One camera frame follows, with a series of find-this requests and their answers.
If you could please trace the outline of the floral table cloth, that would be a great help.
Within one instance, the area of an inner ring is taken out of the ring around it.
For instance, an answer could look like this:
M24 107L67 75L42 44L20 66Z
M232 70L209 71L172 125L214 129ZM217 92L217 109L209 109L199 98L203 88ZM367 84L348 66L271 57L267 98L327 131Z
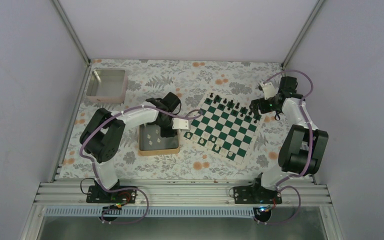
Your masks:
M120 111L137 106L147 98L162 98L172 92L180 98L180 114L184 116L200 106L208 90L247 106L262 95L258 83L281 70L281 65L273 62L101 58L92 60L91 67L94 70L125 70L128 77L125 100L122 104L100 104L83 99L61 165L60 178L93 176L91 162L79 155L79 139L99 108ZM278 153L288 131L284 117L275 120L274 114L265 115L247 151L248 163L237 166L184 139L180 141L177 154L142 156L139 154L139 132L133 128L123 134L113 158L114 168L122 179L249 180L277 165Z

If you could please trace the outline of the pink rimmed metal tray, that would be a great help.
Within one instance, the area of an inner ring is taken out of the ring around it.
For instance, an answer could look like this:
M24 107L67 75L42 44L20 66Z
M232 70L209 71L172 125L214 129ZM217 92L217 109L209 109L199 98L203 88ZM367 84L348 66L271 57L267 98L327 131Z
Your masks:
M95 68L86 89L86 98L92 103L121 104L125 100L128 76L123 69Z

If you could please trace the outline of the green white chess board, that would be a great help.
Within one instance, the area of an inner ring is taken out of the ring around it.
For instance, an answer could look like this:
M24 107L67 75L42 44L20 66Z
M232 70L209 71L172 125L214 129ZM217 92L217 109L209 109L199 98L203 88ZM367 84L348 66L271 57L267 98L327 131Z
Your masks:
M214 102L216 95L221 97L220 102ZM232 98L214 92L207 92L198 106L202 115L190 122L190 129L183 137L228 163L241 167L247 165L252 142L262 127L263 116L254 114L250 107ZM204 138L205 133L209 134L208 139ZM200 138L204 139L204 143L199 143ZM214 152L217 139L221 139L222 143L220 151ZM228 157L229 152L233 153L232 157Z

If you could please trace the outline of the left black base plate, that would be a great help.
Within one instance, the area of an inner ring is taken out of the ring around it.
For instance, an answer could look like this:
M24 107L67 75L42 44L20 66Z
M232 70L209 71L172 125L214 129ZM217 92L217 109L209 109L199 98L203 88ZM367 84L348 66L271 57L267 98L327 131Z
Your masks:
M134 204L137 191L127 189L117 192L106 192L100 186L92 185L88 189L86 196L87 203L99 204Z

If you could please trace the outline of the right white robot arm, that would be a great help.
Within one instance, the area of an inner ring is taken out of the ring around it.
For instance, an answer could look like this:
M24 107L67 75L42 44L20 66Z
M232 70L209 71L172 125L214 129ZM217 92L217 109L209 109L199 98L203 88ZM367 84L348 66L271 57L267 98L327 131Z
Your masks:
M306 108L308 95L299 94L297 87L295 77L283 76L278 88L268 81L261 83L258 88L263 97L251 101L253 113L284 114L290 126L278 153L278 164L261 173L257 178L259 185L250 191L258 204L269 199L270 191L276 191L281 183L314 175L320 169L329 135L314 124Z

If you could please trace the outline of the aluminium mounting rail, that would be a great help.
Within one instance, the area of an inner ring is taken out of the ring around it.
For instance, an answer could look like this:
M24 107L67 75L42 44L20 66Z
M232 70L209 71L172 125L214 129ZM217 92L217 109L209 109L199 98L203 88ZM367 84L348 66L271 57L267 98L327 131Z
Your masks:
M41 183L34 198L35 205L86 205L78 180L61 180ZM135 198L136 206L145 206L149 199L152 207L231 207L234 205L234 186L251 184L250 180L143 180L126 182L142 190ZM316 185L312 180L292 180L305 207L330 206L332 200L326 185Z

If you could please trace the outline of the yellow rimmed metal tray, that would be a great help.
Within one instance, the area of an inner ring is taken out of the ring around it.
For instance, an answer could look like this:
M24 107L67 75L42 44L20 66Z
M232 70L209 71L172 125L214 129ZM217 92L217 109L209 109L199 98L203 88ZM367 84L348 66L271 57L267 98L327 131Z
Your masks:
M138 133L138 154L144 157L159 156L159 155L174 155L180 152L180 137L177 130L175 137L161 137L160 127L158 125L142 124L139 126Z

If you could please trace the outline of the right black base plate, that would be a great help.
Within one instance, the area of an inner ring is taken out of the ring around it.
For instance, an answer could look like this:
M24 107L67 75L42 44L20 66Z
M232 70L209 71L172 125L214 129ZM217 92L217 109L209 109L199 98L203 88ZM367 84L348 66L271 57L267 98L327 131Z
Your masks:
M233 190L233 199L235 204L282 204L281 194L275 190L265 189L263 187L254 188L251 185L235 186Z

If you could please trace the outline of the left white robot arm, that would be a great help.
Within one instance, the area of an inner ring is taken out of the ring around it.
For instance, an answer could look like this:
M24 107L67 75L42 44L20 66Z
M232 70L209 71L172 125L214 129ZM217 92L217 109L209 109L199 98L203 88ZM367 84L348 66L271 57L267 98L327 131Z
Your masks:
M96 110L80 136L79 155L91 161L94 182L104 201L111 203L119 197L120 181L112 158L118 152L124 132L141 125L156 126L160 140L168 140L172 146L178 138L174 110L181 105L181 100L169 92L163 98L148 98L141 105L119 113L103 107Z

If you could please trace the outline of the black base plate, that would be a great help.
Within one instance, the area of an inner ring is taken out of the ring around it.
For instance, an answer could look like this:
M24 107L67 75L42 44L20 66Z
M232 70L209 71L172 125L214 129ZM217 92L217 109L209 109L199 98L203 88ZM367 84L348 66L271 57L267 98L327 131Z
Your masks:
M106 192L100 186L92 185L88 189L86 196L87 203L99 204L134 204L137 191L127 189L117 192Z
M265 189L263 187L254 188L251 185L235 186L233 190L233 199L235 204L282 204L281 194L275 190Z

